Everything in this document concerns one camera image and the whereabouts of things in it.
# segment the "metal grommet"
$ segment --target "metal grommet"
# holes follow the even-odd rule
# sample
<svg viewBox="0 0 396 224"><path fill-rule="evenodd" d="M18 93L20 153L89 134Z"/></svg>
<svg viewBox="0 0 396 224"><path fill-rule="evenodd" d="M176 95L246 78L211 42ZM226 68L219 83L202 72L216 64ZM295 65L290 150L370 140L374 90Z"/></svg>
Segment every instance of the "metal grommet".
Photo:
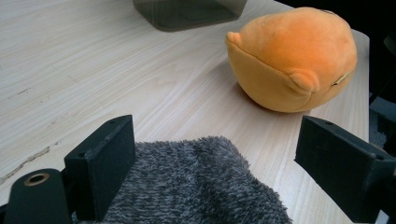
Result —
<svg viewBox="0 0 396 224"><path fill-rule="evenodd" d="M25 179L23 182L25 186L32 187L35 185L39 185L43 182L45 182L48 178L50 178L50 175L47 173L39 173L35 175L31 175Z"/></svg>

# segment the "orange plush toy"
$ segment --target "orange plush toy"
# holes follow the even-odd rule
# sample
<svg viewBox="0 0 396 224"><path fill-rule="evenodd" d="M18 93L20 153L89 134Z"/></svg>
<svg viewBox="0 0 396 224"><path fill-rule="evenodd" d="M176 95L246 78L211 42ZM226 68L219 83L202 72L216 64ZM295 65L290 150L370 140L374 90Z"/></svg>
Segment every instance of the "orange plush toy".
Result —
<svg viewBox="0 0 396 224"><path fill-rule="evenodd" d="M330 11L299 7L259 17L226 36L242 89L259 105L299 112L330 101L358 61L346 21Z"/></svg>

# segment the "light wood tabletop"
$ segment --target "light wood tabletop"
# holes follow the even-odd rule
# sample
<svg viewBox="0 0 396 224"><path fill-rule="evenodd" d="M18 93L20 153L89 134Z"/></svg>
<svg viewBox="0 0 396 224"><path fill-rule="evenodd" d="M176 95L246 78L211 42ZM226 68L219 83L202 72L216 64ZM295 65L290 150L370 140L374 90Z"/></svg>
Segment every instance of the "light wood tabletop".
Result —
<svg viewBox="0 0 396 224"><path fill-rule="evenodd" d="M237 21L166 33L132 0L0 1L0 205L11 185L64 156L109 119L134 116L136 142L225 136L280 195L294 223L351 223L293 159L303 115L368 140L369 38L348 87L302 113L264 109L242 91L224 37L290 7L249 0Z"/></svg>

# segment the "gray fabric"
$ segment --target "gray fabric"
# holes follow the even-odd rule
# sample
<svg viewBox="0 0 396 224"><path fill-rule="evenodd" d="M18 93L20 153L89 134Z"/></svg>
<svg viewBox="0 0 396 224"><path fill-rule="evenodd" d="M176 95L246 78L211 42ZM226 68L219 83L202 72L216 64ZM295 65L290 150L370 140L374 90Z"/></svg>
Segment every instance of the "gray fabric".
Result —
<svg viewBox="0 0 396 224"><path fill-rule="evenodd" d="M291 223L278 194L224 137L135 149L105 223Z"/></svg>

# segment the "translucent plastic container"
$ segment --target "translucent plastic container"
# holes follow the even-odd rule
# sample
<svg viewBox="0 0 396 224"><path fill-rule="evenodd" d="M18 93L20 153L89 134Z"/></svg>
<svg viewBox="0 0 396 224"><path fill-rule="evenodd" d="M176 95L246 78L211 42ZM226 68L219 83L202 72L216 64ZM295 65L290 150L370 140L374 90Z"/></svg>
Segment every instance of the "translucent plastic container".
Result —
<svg viewBox="0 0 396 224"><path fill-rule="evenodd" d="M134 0L155 28L174 32L237 20L247 0Z"/></svg>

